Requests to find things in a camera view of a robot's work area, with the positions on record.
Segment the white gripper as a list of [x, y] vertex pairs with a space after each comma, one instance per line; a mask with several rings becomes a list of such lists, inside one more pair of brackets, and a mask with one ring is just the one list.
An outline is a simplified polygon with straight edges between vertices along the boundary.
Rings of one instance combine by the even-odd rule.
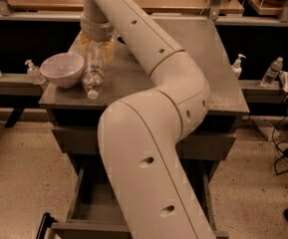
[[91, 40], [95, 42], [103, 42], [100, 46], [100, 51], [105, 63], [108, 65], [113, 60], [115, 53], [115, 40], [112, 38], [114, 35], [114, 27], [112, 23], [97, 23], [89, 19], [85, 14], [82, 14], [81, 29], [80, 54], [84, 58], [88, 58], [91, 55]]

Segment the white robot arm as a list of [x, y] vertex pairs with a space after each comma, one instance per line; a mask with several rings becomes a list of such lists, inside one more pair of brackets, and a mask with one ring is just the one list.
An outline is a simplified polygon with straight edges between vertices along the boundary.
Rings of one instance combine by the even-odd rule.
[[216, 239], [175, 149], [207, 114], [204, 73], [133, 0], [87, 0], [84, 11], [106, 16], [153, 83], [109, 105], [98, 125], [102, 161], [133, 239]]

